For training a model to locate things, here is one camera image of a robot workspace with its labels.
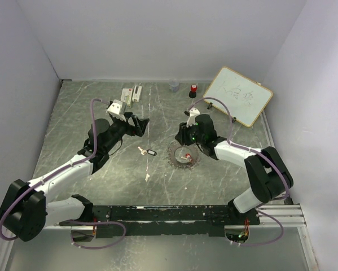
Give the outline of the key with red tag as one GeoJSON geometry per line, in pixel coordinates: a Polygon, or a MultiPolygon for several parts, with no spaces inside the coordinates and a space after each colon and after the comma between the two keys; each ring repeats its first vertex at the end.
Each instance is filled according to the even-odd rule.
{"type": "Polygon", "coordinates": [[[181,160],[183,163],[192,163],[193,161],[190,153],[186,153],[185,155],[181,156],[181,160]]]}

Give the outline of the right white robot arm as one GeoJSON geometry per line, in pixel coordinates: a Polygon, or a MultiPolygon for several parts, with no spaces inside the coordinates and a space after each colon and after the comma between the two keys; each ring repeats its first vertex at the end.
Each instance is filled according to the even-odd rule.
{"type": "Polygon", "coordinates": [[[208,114],[187,111],[185,114],[188,120],[180,123],[175,136],[180,145],[196,145],[206,156],[228,161],[247,171],[250,187],[229,202],[233,206],[227,211],[231,223],[241,224],[248,211],[289,196],[293,178],[274,147],[258,149],[239,145],[218,136],[208,114]]]}

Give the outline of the metal disc with keyrings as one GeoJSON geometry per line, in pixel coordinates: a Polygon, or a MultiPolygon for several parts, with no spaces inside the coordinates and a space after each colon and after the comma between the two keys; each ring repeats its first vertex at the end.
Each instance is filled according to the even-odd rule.
{"type": "Polygon", "coordinates": [[[172,141],[167,147],[168,163],[175,169],[192,169],[200,161],[199,149],[194,146],[182,146],[172,141]]]}

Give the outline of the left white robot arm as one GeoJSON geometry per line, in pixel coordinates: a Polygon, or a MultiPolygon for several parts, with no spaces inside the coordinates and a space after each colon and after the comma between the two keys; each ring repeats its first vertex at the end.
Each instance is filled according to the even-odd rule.
{"type": "Polygon", "coordinates": [[[61,189],[100,170],[109,159],[109,152],[125,135],[142,137],[149,119],[139,119],[131,112],[122,120],[113,118],[93,121],[88,138],[78,153],[65,164],[41,177],[24,182],[14,181],[0,207],[0,237],[6,228],[13,239],[24,242],[36,237],[44,227],[69,221],[87,225],[94,221],[93,204],[83,196],[73,195],[59,202],[53,198],[61,189]]]}

